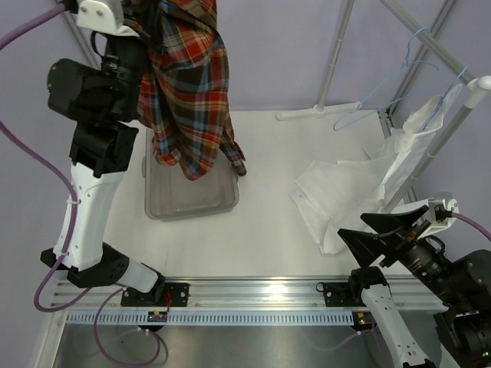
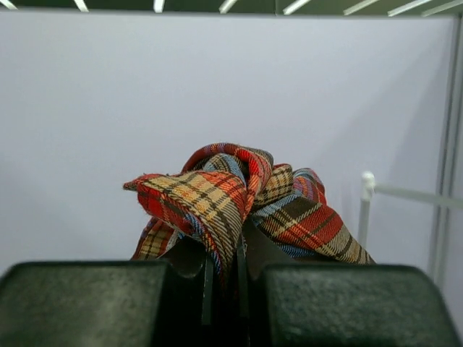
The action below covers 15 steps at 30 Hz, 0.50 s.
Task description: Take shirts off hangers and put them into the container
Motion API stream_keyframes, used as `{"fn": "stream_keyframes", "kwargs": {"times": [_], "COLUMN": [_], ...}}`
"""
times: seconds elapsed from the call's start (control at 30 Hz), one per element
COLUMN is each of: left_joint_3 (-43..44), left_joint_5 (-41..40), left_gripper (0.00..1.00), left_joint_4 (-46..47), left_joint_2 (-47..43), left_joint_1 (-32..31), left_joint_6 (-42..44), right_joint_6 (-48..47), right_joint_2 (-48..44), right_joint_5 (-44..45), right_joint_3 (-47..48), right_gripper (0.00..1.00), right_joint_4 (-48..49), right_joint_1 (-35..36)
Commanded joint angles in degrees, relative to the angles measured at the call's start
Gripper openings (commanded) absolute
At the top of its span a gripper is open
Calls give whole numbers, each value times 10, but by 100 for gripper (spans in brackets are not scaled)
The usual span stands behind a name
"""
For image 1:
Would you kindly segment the white shirt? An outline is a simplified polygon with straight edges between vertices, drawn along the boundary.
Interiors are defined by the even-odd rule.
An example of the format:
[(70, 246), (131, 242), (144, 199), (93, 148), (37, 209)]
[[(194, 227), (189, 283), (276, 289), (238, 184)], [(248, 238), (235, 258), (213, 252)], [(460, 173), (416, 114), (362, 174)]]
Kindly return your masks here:
[(314, 160), (296, 179), (298, 188), (290, 197), (323, 255), (345, 250), (338, 230), (366, 230), (361, 214), (381, 212), (413, 172), (443, 126), (446, 114), (441, 110), (425, 132), (417, 132), (440, 97), (428, 100), (400, 129), (393, 128), (381, 148), (367, 160)]

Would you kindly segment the red plaid shirt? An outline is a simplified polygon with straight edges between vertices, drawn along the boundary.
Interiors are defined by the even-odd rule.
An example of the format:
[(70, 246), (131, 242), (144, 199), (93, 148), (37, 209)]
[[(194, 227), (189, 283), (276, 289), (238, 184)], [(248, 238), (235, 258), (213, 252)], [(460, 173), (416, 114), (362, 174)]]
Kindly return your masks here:
[(149, 52), (139, 97), (140, 122), (153, 131), (160, 165), (198, 180), (219, 153), (238, 176), (245, 157), (229, 111), (229, 60), (214, 1), (160, 1), (161, 45)]

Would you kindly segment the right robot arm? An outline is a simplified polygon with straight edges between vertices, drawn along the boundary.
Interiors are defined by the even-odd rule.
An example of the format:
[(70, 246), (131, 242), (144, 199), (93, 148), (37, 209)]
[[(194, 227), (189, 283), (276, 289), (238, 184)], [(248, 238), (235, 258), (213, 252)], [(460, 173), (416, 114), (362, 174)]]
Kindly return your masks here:
[[(430, 210), (434, 215), (427, 220)], [(490, 252), (480, 249), (451, 261), (444, 243), (434, 247), (434, 233), (456, 219), (490, 237), (455, 204), (364, 213), (370, 232), (338, 230), (359, 265), (348, 278), (348, 297), (368, 309), (395, 367), (490, 365)], [(405, 310), (433, 314), (439, 363), (414, 339), (400, 315)]]

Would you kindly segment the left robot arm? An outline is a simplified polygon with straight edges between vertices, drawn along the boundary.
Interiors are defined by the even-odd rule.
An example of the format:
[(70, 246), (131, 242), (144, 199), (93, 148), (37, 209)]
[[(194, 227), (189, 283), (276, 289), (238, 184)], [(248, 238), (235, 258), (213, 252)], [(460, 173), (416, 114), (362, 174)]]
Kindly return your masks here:
[(73, 120), (71, 185), (58, 243), (41, 253), (50, 268), (65, 270), (79, 288), (119, 284), (143, 304), (159, 304), (165, 279), (158, 271), (104, 242), (117, 187), (130, 164), (137, 105), (148, 54), (161, 41), (155, 1), (75, 1), (77, 23), (106, 38), (99, 68), (67, 58), (48, 73), (48, 106)]

